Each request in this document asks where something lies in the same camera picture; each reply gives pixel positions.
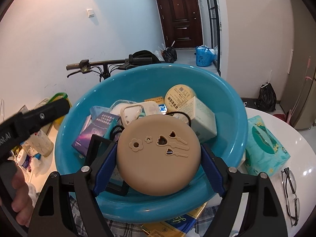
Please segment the person's left hand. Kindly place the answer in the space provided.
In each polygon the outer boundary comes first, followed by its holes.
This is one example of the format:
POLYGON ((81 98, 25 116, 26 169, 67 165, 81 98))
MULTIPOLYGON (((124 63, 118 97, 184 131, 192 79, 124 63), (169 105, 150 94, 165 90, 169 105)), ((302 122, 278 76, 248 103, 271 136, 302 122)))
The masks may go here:
POLYGON ((16 221, 19 225, 29 227, 33 205, 28 194, 28 185, 20 168, 12 178, 12 187, 16 190, 16 195, 12 202, 12 209, 17 213, 16 221))

